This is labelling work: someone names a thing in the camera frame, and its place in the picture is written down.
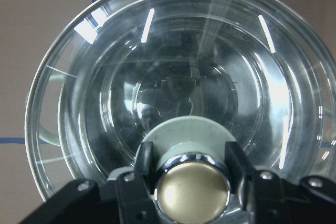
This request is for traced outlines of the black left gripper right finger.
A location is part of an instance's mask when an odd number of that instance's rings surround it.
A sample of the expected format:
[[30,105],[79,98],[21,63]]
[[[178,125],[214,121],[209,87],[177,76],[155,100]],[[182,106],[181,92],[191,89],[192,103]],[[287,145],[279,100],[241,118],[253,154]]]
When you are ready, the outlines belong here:
[[256,169],[237,142],[225,144],[231,192],[249,223],[335,223],[335,182],[312,175],[292,184]]

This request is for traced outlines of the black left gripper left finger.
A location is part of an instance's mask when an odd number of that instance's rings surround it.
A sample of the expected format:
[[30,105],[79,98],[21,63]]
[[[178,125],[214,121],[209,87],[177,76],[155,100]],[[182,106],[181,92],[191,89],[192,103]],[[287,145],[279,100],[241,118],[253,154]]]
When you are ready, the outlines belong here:
[[92,179],[68,182],[22,223],[160,223],[147,179],[153,144],[143,143],[133,169],[115,169],[99,187]]

